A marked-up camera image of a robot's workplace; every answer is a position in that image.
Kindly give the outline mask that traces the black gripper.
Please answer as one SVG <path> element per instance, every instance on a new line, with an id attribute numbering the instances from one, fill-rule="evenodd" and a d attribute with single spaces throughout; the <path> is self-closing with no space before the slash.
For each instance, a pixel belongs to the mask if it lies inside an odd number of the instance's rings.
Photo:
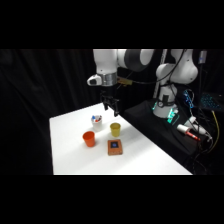
<path id="1" fill-rule="evenodd" d="M 108 110 L 109 105 L 114 104 L 114 116 L 117 117 L 119 115 L 119 103 L 117 103 L 119 99 L 117 98 L 116 86 L 102 86 L 100 92 L 100 99 L 104 104 L 105 110 Z"/>

